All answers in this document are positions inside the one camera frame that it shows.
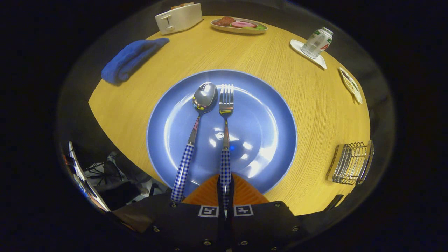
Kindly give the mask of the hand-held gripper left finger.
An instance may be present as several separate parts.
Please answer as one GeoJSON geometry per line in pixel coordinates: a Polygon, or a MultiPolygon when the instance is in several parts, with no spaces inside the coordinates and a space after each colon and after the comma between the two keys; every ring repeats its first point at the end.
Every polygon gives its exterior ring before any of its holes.
{"type": "Polygon", "coordinates": [[[219,175],[211,176],[183,202],[171,201],[168,193],[145,199],[150,223],[144,236],[162,252],[224,252],[218,182],[219,175]]]}

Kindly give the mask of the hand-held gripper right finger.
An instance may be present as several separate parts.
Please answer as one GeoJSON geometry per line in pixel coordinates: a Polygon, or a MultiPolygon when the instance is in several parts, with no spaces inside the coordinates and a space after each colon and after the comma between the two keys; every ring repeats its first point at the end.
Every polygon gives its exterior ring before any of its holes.
{"type": "Polygon", "coordinates": [[[232,174],[226,222],[232,252],[285,252],[308,236],[303,222],[282,201],[270,202],[232,174]]]}

